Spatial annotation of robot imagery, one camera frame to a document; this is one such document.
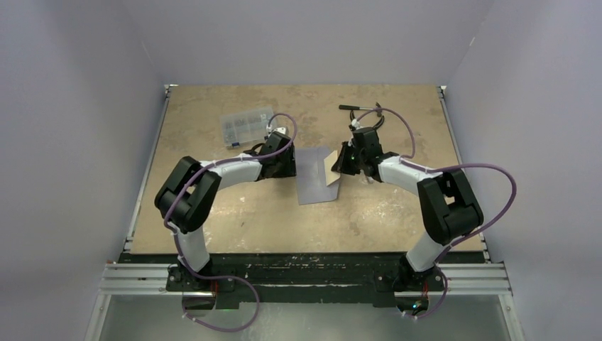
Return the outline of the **cream lined letter paper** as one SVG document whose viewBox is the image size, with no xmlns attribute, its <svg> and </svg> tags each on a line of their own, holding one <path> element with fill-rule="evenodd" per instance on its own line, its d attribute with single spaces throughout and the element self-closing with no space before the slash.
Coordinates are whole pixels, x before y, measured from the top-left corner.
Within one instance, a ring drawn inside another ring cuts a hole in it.
<svg viewBox="0 0 602 341">
<path fill-rule="evenodd" d="M 332 170 L 332 168 L 336 165 L 338 156 L 338 151 L 332 151 L 327 157 L 324 158 L 324 179 L 326 186 L 333 185 L 340 179 L 340 173 Z"/>
</svg>

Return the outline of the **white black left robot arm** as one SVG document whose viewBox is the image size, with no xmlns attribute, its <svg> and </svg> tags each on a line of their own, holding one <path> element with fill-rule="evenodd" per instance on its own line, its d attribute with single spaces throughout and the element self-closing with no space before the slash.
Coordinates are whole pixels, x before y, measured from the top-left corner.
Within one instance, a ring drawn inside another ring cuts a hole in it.
<svg viewBox="0 0 602 341">
<path fill-rule="evenodd" d="M 286 129 L 234 158 L 198 161 L 181 158 L 154 199 L 165 226 L 175 240 L 179 262 L 187 267 L 184 281 L 193 290 L 207 288 L 212 272 L 203 225 L 220 190 L 242 183 L 296 176 L 295 147 Z"/>
</svg>

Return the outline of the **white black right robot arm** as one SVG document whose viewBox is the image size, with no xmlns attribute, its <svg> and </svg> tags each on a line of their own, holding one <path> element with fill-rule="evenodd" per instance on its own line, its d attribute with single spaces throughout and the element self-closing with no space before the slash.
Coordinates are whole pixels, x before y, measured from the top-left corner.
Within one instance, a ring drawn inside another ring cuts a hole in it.
<svg viewBox="0 0 602 341">
<path fill-rule="evenodd" d="M 363 173 L 418 197 L 425 232 L 400 260 L 398 271 L 400 283 L 415 289 L 455 239 L 483 224 L 481 207 L 463 170 L 435 170 L 405 161 L 396 153 L 385 153 L 371 127 L 353 128 L 351 133 L 351 140 L 341 145 L 334 172 Z"/>
</svg>

